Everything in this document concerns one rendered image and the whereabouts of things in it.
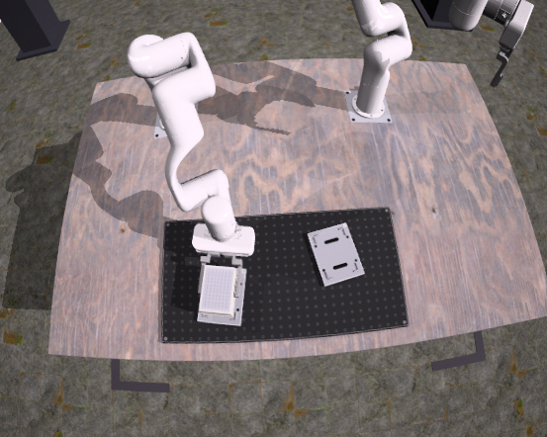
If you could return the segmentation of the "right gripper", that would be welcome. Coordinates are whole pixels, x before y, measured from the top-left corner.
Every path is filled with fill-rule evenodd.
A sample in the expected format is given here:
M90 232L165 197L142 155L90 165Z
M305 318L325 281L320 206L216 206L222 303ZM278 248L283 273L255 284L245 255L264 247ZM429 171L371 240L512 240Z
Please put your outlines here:
M206 263L210 263L211 257L232 258L232 265L238 266L237 280L234 283L233 296L239 298L242 260L235 259L236 256L250 256L254 251L255 234L251 226L242 226L242 230L229 241L219 242L214 240L204 223L197 223L194 227L192 245L197 252L208 253L208 256L201 256L201 273L199 280L198 294L202 293L202 283ZM209 251L209 252L208 252ZM240 253L240 254L235 254ZM248 255L249 254L249 255Z

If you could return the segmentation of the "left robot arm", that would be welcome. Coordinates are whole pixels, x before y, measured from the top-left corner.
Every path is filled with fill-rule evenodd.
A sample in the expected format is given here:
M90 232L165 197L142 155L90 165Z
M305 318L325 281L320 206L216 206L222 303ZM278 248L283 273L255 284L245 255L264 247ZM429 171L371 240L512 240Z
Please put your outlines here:
M389 67L411 55L410 33L405 15L397 4L381 4L380 0L351 1L360 29L366 37L388 34L364 48L358 95L351 102L354 112L359 116L377 119L385 110L383 99L390 79ZM516 1L453 0L449 22L459 31L470 31L478 24L483 13L504 25Z

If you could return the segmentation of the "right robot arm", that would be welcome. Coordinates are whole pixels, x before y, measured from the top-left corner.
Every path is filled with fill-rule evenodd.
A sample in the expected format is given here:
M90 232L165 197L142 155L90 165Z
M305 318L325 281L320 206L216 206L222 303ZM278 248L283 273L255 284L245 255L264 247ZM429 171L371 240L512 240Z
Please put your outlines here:
M233 215L227 175L214 169L181 184L176 177L182 159L204 136L195 104L216 93L213 74L197 39L191 33L167 39L143 35L131 42L127 58L132 73L147 78L160 126L169 139L165 178L176 205L185 213L201 208L211 237L219 242L231 240L242 225Z

